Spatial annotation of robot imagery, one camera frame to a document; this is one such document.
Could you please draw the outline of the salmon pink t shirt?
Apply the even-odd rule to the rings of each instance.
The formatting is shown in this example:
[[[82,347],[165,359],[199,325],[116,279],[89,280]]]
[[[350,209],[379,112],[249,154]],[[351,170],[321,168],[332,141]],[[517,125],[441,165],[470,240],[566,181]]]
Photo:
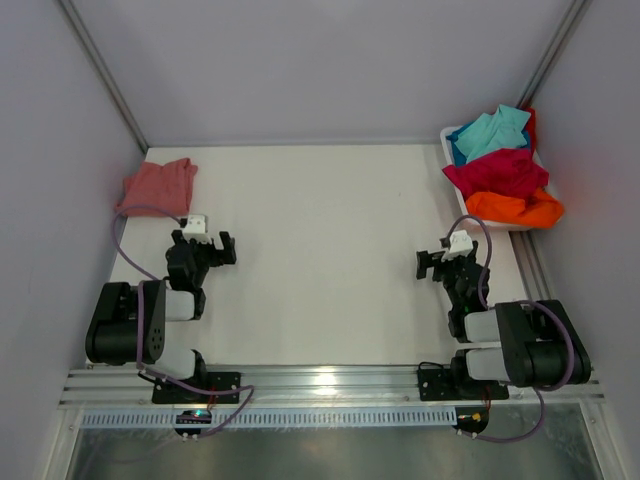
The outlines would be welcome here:
[[[124,195],[114,210],[125,216],[186,216],[197,172],[190,158],[164,165],[143,162],[136,173],[124,178]]]

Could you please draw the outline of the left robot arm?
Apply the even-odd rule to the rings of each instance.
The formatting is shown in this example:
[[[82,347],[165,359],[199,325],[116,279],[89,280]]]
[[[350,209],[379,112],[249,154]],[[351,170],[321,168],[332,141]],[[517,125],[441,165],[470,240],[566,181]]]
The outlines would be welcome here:
[[[171,322],[202,318],[206,306],[203,285],[209,270],[237,262],[235,239],[220,233],[222,246],[205,234],[172,232],[166,251],[167,275],[136,285],[103,285],[85,337],[87,359],[94,364],[132,363],[140,376],[190,402],[205,396],[234,395],[215,385],[203,355],[182,347],[167,332]]]

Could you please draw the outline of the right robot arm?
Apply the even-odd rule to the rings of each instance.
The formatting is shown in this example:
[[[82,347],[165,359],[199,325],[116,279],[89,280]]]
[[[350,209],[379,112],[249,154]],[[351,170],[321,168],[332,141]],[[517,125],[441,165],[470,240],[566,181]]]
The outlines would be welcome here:
[[[440,284],[450,303],[448,328],[461,344],[450,362],[416,369],[423,401],[508,398],[507,388],[553,391],[590,381],[591,359],[558,300],[487,303],[490,270],[477,242],[456,252],[416,254],[416,277]]]

